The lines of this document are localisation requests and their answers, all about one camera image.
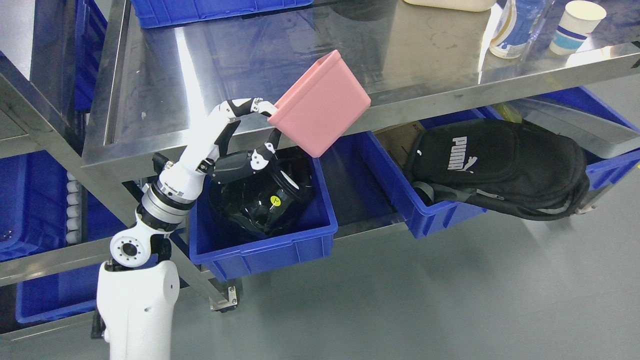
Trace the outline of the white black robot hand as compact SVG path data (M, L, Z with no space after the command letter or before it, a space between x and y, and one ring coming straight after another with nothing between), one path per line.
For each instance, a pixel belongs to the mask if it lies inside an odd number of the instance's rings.
M225 100L216 105L205 120L192 127L190 141L178 162L162 171L160 189L192 201L201 193L208 174L218 183L228 183L265 169L279 145L282 133L278 129L253 149L230 153L229 143L243 116L257 113L270 117L276 111L270 101L261 97Z

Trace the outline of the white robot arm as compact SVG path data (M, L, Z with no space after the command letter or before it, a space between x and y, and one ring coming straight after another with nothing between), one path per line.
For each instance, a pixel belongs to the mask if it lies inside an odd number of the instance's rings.
M171 259L174 230L194 207L204 175L169 169L141 191L135 221L109 242L110 259L98 271L98 337L110 360L169 360L178 265Z

